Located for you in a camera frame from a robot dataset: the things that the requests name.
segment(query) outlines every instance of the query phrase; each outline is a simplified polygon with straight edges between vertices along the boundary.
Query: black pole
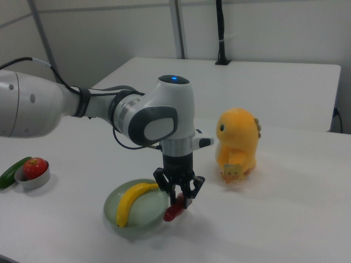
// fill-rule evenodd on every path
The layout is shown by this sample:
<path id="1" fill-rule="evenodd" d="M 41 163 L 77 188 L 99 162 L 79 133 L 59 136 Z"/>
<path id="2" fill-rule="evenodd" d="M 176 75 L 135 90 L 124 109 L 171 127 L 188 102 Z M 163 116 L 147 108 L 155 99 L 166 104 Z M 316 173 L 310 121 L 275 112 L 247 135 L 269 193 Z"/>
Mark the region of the black pole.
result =
<path id="1" fill-rule="evenodd" d="M 218 25 L 218 41 L 219 41 L 219 52 L 218 60 L 216 65 L 228 65 L 230 60 L 227 60 L 225 57 L 225 48 L 224 48 L 224 16 L 222 10 L 222 0 L 216 0 L 217 8 L 217 25 Z"/>

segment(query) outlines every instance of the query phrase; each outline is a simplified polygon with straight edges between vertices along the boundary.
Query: toy apple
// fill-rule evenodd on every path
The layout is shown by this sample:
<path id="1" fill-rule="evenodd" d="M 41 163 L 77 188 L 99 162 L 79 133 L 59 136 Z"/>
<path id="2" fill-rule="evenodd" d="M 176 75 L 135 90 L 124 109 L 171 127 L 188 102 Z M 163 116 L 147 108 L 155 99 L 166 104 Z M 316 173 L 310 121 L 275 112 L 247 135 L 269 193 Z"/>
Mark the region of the toy apple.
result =
<path id="1" fill-rule="evenodd" d="M 41 176 L 47 169 L 47 161 L 39 157 L 31 158 L 23 165 L 23 173 L 29 180 Z"/>

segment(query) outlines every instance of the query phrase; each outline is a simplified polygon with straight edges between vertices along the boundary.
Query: green bowl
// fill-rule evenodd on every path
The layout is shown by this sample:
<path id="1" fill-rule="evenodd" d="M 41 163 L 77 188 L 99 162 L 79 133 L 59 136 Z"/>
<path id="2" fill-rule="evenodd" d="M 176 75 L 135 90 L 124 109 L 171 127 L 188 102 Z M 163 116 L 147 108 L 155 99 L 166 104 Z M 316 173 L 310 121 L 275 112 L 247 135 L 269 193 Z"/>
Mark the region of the green bowl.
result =
<path id="1" fill-rule="evenodd" d="M 104 214 L 114 230 L 119 234 L 142 233 L 157 226 L 162 221 L 168 207 L 169 198 L 166 192 L 162 192 L 159 188 L 150 190 L 134 201 L 129 212 L 127 226 L 118 227 L 116 224 L 116 212 L 121 197 L 129 188 L 141 182 L 156 183 L 156 181 L 150 179 L 138 179 L 127 182 L 115 189 L 105 201 Z"/>

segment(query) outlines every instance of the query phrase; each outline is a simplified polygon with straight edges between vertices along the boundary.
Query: cucumber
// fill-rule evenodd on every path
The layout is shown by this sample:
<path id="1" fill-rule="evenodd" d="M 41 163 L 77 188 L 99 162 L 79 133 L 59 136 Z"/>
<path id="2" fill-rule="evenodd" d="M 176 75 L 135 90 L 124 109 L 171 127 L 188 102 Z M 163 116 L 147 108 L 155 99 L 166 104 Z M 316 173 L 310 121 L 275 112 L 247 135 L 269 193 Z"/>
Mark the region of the cucumber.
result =
<path id="1" fill-rule="evenodd" d="M 7 187 L 9 187 L 10 185 L 12 185 L 16 180 L 15 180 L 15 173 L 16 171 L 29 159 L 31 159 L 32 157 L 26 157 L 23 158 L 22 160 L 16 162 L 13 166 L 11 166 L 9 169 L 7 169 L 5 171 L 5 173 L 3 173 L 0 176 L 0 189 L 5 189 Z"/>

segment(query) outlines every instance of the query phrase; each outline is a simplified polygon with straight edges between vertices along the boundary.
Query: metal bowl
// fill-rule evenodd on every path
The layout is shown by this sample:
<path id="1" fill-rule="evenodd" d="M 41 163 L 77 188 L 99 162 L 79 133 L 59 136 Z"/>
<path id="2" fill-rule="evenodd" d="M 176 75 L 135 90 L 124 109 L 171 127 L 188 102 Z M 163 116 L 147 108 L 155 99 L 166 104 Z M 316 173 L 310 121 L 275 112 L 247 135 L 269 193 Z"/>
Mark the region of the metal bowl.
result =
<path id="1" fill-rule="evenodd" d="M 23 173 L 23 165 L 16 171 L 15 173 L 15 180 L 23 185 L 25 189 L 35 189 L 38 187 L 43 186 L 46 184 L 49 179 L 50 179 L 50 167 L 49 163 L 48 164 L 48 169 L 40 176 L 36 177 L 35 179 L 29 180 Z"/>

